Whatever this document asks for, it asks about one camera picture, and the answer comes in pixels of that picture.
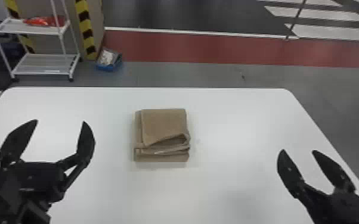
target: red object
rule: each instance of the red object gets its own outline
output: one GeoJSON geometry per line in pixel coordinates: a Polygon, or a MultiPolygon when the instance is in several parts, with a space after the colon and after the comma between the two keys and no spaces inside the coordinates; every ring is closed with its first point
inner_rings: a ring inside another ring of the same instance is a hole
{"type": "Polygon", "coordinates": [[[358,41],[142,33],[108,30],[104,45],[125,61],[359,68],[358,41]]]}
{"type": "MultiPolygon", "coordinates": [[[[57,21],[58,21],[58,24],[60,25],[60,27],[62,27],[66,23],[66,18],[63,15],[58,15],[57,21]]],[[[33,25],[33,26],[55,26],[55,27],[57,27],[53,15],[44,16],[44,17],[27,18],[24,20],[24,23],[33,25]]]]}

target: hazard stripe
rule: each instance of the hazard stripe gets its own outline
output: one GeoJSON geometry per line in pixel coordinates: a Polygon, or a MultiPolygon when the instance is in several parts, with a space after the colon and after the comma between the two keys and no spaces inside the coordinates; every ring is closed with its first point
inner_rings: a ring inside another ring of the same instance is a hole
{"type": "MultiPolygon", "coordinates": [[[[16,0],[5,0],[5,5],[12,18],[20,18],[20,13],[18,12],[18,5],[16,3],[16,0]]],[[[33,43],[29,39],[28,35],[19,35],[18,38],[21,44],[24,45],[26,49],[28,49],[29,53],[31,54],[35,53],[35,50],[33,48],[33,43]]]]}
{"type": "Polygon", "coordinates": [[[79,29],[82,33],[83,47],[86,51],[86,58],[89,60],[96,59],[97,49],[95,39],[93,38],[93,30],[91,17],[89,15],[88,3],[86,0],[75,0],[75,9],[79,19],[79,29]]]}

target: folded towel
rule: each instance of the folded towel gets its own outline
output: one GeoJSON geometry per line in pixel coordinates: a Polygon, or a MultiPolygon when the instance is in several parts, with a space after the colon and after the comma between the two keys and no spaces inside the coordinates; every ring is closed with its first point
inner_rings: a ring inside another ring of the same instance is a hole
{"type": "Polygon", "coordinates": [[[162,157],[158,161],[188,159],[190,135],[184,109],[141,110],[135,113],[135,160],[162,157]]]}

